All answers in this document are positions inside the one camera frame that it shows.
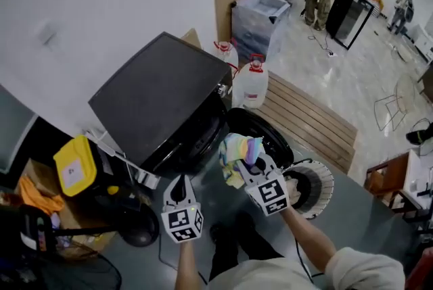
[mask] shoe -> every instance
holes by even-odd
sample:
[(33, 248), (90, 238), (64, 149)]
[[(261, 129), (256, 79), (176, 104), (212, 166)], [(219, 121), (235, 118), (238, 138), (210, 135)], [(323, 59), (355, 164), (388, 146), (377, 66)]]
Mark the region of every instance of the shoe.
[(209, 230), (210, 239), (214, 244), (219, 241), (227, 241), (231, 238), (231, 232), (223, 223), (216, 223), (210, 227)]
[(415, 146), (422, 145), (428, 139), (429, 137), (426, 135), (425, 130), (412, 131), (406, 134), (406, 140)]
[(319, 32), (321, 32), (321, 31), (324, 29), (324, 28), (320, 28), (319, 25), (318, 25), (317, 23), (314, 23), (313, 28), (314, 28), (315, 30), (318, 30)]
[(254, 219), (245, 211), (241, 211), (236, 215), (235, 230), (237, 233), (245, 230), (255, 230), (256, 224)]

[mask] red object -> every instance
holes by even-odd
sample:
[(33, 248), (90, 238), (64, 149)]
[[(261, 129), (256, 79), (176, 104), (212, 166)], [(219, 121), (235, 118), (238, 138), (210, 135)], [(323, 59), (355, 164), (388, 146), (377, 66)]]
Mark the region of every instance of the red object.
[[(235, 47), (235, 45), (237, 46), (235, 38), (231, 38), (231, 41), (234, 42), (233, 47)], [(222, 52), (226, 52), (230, 49), (230, 46), (218, 45), (216, 41), (214, 41), (214, 45), (217, 49), (221, 50)], [(239, 68), (236, 68), (233, 64), (230, 64), (230, 63), (227, 63), (227, 64), (229, 64), (233, 69), (235, 69), (235, 72), (233, 74), (233, 78), (235, 78), (236, 74), (239, 72)]]
[[(256, 65), (254, 63), (254, 61), (256, 61), (257, 58), (260, 61), (260, 65)], [(264, 55), (261, 55), (259, 53), (252, 53), (250, 55), (250, 71), (253, 71), (253, 72), (263, 72), (262, 65), (263, 65), (264, 62), (265, 62)]]
[(413, 269), (409, 277), (407, 277), (405, 289), (417, 290), (424, 283), (428, 274), (433, 270), (433, 247), (426, 248), (417, 266)]

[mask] wooden slatted board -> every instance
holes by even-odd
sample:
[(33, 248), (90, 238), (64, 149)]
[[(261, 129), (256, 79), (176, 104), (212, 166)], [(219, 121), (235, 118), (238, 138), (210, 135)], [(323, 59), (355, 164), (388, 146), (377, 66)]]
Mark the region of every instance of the wooden slatted board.
[(269, 73), (265, 102), (252, 111), (348, 173), (357, 129), (299, 88)]
[(218, 41), (231, 39), (231, 4), (235, 0), (215, 0), (216, 35)]

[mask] yellow container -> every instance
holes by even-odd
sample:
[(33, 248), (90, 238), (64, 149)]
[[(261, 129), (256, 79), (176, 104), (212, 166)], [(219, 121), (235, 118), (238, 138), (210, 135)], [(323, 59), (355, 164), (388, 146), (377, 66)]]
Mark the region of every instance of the yellow container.
[(97, 168), (89, 140), (84, 135), (69, 141), (53, 158), (65, 195), (75, 196), (95, 181)]

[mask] tiled floor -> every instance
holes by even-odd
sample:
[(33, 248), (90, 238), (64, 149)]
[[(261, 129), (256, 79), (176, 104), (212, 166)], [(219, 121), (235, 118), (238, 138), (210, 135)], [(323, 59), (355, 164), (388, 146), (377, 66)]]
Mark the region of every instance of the tiled floor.
[[(391, 124), (381, 132), (373, 112), (374, 101), (391, 95), (402, 74), (409, 74), (416, 82), (426, 64), (422, 59), (405, 64), (392, 53), (392, 46), (402, 39), (387, 31), (385, 20), (374, 17), (367, 21), (349, 51), (328, 37), (329, 48), (337, 54), (329, 57), (315, 40), (309, 39), (314, 32), (325, 46), (326, 31), (312, 30), (299, 17), (303, 0), (293, 0), (293, 3), (289, 26), (281, 32), (268, 54), (268, 68), (332, 108), (358, 129), (356, 153), (348, 175), (362, 185), (368, 167), (410, 148), (405, 133), (418, 120), (433, 120), (432, 106), (418, 91), (410, 112), (394, 132)], [(379, 106), (378, 116), (380, 125), (385, 125), (387, 113), (383, 105)]]

